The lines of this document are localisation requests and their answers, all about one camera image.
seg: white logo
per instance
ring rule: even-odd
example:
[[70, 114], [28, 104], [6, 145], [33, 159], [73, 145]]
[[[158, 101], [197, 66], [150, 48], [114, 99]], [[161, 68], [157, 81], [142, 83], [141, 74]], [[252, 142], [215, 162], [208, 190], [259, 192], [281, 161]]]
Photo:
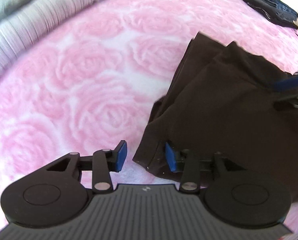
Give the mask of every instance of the white logo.
[[145, 192], [147, 192], [147, 191], [150, 191], [151, 188], [147, 186], [147, 187], [143, 187], [142, 190], [145, 191]]

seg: rose pattern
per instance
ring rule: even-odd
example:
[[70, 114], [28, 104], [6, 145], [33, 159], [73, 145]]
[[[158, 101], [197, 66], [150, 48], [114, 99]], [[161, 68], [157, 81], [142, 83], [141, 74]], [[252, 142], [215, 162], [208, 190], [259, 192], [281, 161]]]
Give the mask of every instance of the rose pattern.
[[[242, 0], [101, 1], [41, 39], [1, 79], [0, 194], [68, 152], [91, 155], [121, 139], [129, 153], [114, 185], [166, 183], [131, 159], [153, 102], [198, 31], [298, 69], [298, 31], [268, 22]], [[82, 182], [90, 187], [90, 174]], [[0, 229], [6, 223], [0, 208]], [[286, 224], [298, 232], [298, 206]]]

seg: silver screw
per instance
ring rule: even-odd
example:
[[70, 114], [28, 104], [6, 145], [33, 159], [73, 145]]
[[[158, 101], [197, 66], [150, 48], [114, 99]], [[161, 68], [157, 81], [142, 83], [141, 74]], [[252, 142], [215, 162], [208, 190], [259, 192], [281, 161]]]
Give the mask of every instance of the silver screw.
[[194, 182], [186, 182], [181, 186], [184, 190], [195, 190], [198, 188], [198, 185]]
[[97, 190], [107, 190], [110, 189], [110, 184], [106, 182], [98, 182], [94, 187]]

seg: gray ridged plate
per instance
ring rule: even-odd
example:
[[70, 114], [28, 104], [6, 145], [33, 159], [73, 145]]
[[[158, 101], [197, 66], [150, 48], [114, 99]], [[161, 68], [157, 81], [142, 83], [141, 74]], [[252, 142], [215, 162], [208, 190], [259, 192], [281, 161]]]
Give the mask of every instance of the gray ridged plate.
[[197, 196], [174, 185], [119, 185], [111, 194], [95, 196], [66, 224], [46, 229], [10, 224], [0, 240], [277, 240], [288, 233], [282, 224], [257, 230], [227, 225]]

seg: folded dark clothes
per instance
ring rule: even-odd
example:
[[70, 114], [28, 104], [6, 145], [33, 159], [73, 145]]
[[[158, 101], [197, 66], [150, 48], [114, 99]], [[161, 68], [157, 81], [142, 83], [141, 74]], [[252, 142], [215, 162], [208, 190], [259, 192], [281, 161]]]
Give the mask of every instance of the folded dark clothes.
[[[198, 33], [168, 93], [153, 105], [133, 160], [155, 176], [180, 181], [181, 173], [172, 173], [166, 162], [166, 141], [201, 159], [223, 152], [237, 165], [284, 183], [297, 202], [298, 109], [273, 108], [284, 93], [272, 84], [288, 76], [235, 42], [224, 47]], [[201, 173], [202, 186], [211, 180], [209, 172]]]
[[280, 0], [243, 0], [251, 8], [262, 14], [268, 21], [282, 27], [298, 29], [294, 21], [298, 13]]

